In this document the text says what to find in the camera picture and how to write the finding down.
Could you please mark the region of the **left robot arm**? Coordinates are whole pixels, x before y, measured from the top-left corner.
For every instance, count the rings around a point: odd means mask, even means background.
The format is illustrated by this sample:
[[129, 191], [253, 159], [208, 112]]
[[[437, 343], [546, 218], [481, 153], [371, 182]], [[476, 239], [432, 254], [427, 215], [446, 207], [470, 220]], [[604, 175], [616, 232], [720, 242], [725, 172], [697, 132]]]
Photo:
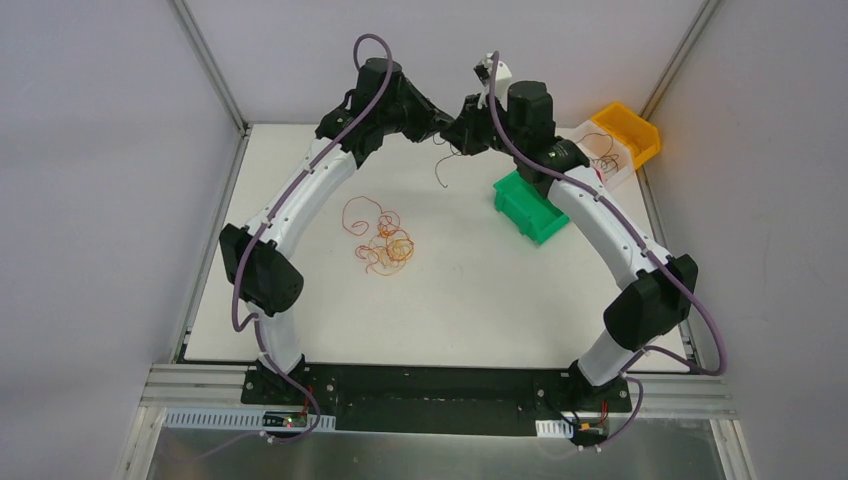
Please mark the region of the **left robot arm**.
[[309, 390], [297, 370], [304, 355], [294, 333], [292, 307], [305, 279], [292, 264], [294, 249], [324, 203], [365, 160], [400, 133], [423, 142], [452, 118], [436, 107], [387, 58], [370, 58], [341, 105], [323, 117], [314, 138], [281, 189], [243, 225], [219, 234], [225, 275], [233, 286], [231, 325], [254, 333], [259, 382], [281, 404]]

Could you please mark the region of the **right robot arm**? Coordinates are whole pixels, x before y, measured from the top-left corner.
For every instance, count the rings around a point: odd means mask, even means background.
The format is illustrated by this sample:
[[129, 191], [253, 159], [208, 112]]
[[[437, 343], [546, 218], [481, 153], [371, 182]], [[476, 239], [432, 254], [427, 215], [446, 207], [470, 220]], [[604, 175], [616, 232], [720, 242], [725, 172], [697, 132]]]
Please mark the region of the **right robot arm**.
[[463, 154], [511, 156], [520, 178], [570, 218], [609, 268], [620, 292], [603, 312], [600, 336], [568, 368], [568, 403], [590, 410], [639, 352], [688, 318], [698, 266], [632, 223], [579, 144], [556, 134], [552, 109], [544, 83], [519, 81], [505, 103], [466, 96], [441, 136]]

